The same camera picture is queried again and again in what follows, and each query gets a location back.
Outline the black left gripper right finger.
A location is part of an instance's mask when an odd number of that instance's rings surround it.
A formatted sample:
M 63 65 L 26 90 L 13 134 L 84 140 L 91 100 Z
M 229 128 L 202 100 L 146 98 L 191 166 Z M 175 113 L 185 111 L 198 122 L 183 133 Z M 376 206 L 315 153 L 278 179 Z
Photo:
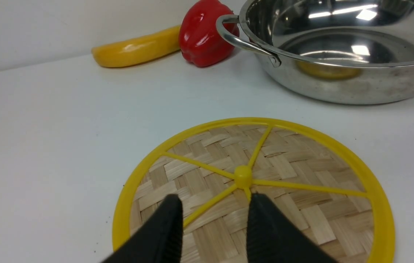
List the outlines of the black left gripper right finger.
M 249 263 L 336 263 L 279 210 L 265 194 L 253 193 L 246 231 Z

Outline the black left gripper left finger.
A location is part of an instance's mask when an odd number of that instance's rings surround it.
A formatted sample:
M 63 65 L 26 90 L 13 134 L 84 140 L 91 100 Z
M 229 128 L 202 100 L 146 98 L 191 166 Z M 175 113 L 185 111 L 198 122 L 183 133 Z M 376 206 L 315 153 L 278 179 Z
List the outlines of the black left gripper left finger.
M 179 263 L 182 257 L 183 209 L 168 194 L 153 215 L 104 263 Z

